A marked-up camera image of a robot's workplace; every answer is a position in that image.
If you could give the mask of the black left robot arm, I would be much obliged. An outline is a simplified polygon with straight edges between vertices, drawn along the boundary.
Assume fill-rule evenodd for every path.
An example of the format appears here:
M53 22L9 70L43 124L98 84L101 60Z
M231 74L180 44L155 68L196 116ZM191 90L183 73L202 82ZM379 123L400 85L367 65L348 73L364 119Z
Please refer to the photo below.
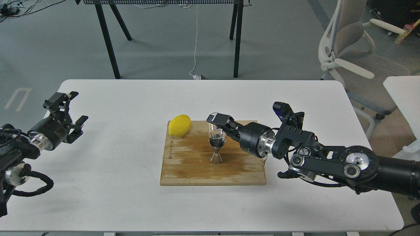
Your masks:
M5 216L7 202L10 197L34 197L43 194L54 185L48 176L33 171L30 164L24 159L35 160L43 150L54 150L61 143L71 144L83 134L83 124L88 116L81 116L76 122L69 115L69 104L78 92L56 92L51 98L45 100L43 107L48 109L48 117L38 122L27 133L15 128L11 124L1 126L0 130L0 177L1 196L0 214ZM45 182L45 186L36 191L25 192L16 190L30 178L39 178Z

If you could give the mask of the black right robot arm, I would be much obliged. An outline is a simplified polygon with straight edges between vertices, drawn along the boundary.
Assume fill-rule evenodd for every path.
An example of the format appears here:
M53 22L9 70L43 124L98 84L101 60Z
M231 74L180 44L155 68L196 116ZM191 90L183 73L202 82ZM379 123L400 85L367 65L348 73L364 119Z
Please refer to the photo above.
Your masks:
M249 154L284 159L288 170L279 172L279 178L301 178L321 187L347 186L356 194L379 189L419 199L419 162L377 156L364 146L324 146L314 133L302 129L304 112L294 113L281 102L275 102L273 110L282 122L278 128L255 122L242 125L221 113L210 114L207 122Z

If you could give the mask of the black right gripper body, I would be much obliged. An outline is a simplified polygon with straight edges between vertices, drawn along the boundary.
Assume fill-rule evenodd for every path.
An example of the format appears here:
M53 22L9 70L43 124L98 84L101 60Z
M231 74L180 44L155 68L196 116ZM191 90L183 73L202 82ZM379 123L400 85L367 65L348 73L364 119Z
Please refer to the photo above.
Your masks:
M271 153L270 145L275 139L272 128L256 122L250 122L247 125L238 122L232 122L231 124L236 125L232 139L240 144L243 151L258 158L263 158Z

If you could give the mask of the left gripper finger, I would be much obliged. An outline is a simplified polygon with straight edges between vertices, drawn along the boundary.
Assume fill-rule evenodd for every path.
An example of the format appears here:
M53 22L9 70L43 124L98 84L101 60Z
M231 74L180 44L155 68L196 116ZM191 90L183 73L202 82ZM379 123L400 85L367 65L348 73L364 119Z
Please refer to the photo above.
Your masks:
M67 135L64 142L72 144L75 140L77 140L83 134L82 127L88 119L89 117L85 115L82 115L75 123L72 123L70 117L66 119L64 122L64 128Z
M56 92L48 100L44 101L43 107L56 120L64 120L69 117L70 101L78 94L76 91L71 91L70 93Z

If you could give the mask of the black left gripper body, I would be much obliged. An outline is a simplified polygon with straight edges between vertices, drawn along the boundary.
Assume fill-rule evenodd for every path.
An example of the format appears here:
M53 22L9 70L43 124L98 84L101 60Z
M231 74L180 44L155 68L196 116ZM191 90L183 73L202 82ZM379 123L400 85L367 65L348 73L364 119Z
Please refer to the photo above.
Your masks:
M30 142L42 150L54 150L67 143L72 119L69 114L50 114L28 131Z

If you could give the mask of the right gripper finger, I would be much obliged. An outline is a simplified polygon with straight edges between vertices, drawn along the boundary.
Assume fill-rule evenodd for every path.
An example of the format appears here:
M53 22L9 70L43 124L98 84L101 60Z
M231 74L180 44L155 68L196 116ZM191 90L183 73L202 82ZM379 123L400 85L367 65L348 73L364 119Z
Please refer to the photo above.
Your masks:
M215 130L217 128L222 130L236 130L237 125L234 119L226 114L222 113L212 113L210 114L206 121L210 124L210 130Z

